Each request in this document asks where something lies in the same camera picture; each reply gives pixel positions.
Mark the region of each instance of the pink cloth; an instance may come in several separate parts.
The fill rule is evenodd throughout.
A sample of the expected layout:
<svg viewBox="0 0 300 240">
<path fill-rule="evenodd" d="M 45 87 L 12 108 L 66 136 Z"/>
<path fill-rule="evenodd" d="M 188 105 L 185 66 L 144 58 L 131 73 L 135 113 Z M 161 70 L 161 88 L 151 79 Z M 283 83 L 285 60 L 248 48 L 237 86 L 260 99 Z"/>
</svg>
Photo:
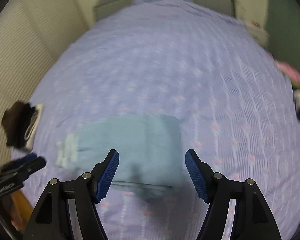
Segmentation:
<svg viewBox="0 0 300 240">
<path fill-rule="evenodd" d="M 291 67 L 288 63 L 286 62 L 280 62 L 275 60 L 274 61 L 277 68 L 282 71 L 283 73 L 285 73 L 290 79 L 292 79 L 295 82 L 300 83 L 300 73 L 294 69 L 293 67 Z"/>
</svg>

